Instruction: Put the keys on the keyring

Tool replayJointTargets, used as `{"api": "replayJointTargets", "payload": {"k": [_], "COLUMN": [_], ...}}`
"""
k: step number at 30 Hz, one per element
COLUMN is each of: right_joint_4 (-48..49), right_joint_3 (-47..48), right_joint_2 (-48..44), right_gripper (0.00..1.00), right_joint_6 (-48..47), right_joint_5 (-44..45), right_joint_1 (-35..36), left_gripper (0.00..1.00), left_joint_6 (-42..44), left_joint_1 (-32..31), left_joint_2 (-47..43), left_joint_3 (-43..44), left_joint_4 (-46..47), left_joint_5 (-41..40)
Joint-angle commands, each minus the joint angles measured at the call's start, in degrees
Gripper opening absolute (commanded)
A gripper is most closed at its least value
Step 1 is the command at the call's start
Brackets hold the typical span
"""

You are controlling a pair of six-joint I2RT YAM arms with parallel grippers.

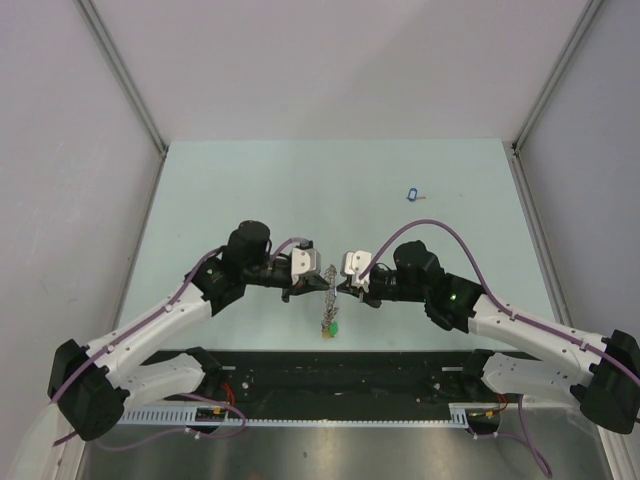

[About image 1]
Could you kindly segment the metal disc keyring holder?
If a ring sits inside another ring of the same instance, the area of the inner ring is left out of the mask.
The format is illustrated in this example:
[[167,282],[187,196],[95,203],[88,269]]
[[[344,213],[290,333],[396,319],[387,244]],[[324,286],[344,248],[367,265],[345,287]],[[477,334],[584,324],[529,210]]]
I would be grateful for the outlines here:
[[[337,276],[338,276],[338,271],[336,266],[333,264],[330,264],[329,267],[325,270],[324,279],[327,280],[331,286],[333,286],[333,285],[336,285]],[[324,300],[324,314],[321,322],[322,332],[323,330],[328,330],[330,324],[337,323],[336,317],[337,317],[338,311],[339,311],[339,307],[337,305],[337,296],[334,296],[331,290],[326,291],[325,300]]]

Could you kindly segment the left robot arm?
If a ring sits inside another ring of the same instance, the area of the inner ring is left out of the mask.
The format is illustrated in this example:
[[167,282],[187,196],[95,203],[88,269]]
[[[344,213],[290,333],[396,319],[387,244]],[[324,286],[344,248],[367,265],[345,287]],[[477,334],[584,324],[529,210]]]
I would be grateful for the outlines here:
[[205,253],[177,290],[130,325],[84,345],[70,339],[54,353],[47,394],[84,441],[109,432],[128,411],[171,396],[202,400],[221,387],[220,366],[204,349],[172,360],[147,359],[171,337],[213,318],[239,300],[249,286],[293,296],[329,290],[321,255],[312,241],[286,240],[290,254],[271,247],[269,228],[246,220],[227,243]]

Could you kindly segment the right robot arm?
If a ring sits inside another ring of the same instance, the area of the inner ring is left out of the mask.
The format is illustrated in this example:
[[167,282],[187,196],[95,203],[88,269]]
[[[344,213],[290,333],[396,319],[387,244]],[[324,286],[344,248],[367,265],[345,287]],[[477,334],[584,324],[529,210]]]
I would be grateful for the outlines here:
[[480,350],[463,369],[461,388],[473,401],[494,392],[529,395],[576,407],[591,422],[629,434],[639,421],[639,344],[630,334],[591,333],[529,317],[492,298],[481,284],[446,272],[421,241],[396,248],[394,266],[378,266],[371,253],[349,251],[340,293],[378,308],[385,301],[414,302],[438,327],[486,337],[527,359]]

